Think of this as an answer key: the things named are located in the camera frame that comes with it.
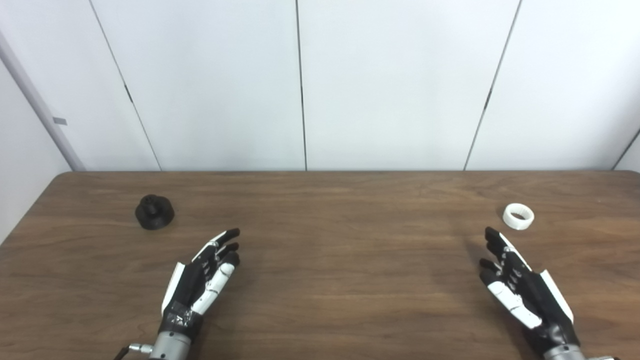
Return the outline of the white and black right hand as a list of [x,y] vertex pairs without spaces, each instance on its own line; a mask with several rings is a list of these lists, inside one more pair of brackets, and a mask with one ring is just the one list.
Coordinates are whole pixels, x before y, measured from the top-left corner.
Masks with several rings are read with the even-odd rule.
[[479,277],[488,291],[521,325],[530,348],[539,357],[560,347],[580,347],[574,315],[550,273],[535,272],[501,232],[484,231],[487,250],[496,260],[482,258]]

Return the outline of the white and black left hand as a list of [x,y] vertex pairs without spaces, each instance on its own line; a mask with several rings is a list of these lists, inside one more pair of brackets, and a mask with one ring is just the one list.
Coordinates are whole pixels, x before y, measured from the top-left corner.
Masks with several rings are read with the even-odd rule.
[[178,262],[161,305],[158,333],[170,332],[194,341],[201,332],[205,314],[217,300],[240,264],[239,228],[218,234],[188,263]]

